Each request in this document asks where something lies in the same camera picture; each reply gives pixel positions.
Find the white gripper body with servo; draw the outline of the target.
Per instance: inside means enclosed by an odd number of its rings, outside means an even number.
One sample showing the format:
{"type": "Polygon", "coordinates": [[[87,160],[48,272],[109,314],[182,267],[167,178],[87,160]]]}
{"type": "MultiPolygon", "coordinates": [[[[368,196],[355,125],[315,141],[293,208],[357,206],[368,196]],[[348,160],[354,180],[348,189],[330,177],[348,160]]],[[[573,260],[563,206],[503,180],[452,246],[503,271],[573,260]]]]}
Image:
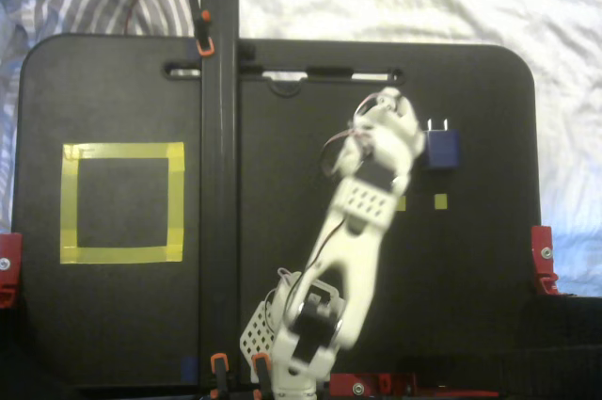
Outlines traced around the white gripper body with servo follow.
{"type": "Polygon", "coordinates": [[[345,173],[356,174],[371,159],[391,174],[414,165],[413,110],[358,110],[345,138],[345,173]]]}

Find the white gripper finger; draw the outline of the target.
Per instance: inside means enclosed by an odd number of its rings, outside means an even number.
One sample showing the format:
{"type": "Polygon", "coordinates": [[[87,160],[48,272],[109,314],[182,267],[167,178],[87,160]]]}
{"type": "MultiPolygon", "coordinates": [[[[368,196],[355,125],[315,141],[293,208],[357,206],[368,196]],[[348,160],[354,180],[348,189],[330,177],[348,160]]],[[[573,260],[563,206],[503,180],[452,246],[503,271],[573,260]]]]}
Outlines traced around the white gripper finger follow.
{"type": "Polygon", "coordinates": [[[411,105],[405,110],[403,121],[405,132],[407,133],[408,144],[411,147],[413,157],[418,158],[424,151],[425,135],[411,105]]]}
{"type": "Polygon", "coordinates": [[[405,111],[406,98],[394,87],[386,87],[376,93],[376,102],[378,105],[385,106],[394,111],[405,111]]]}

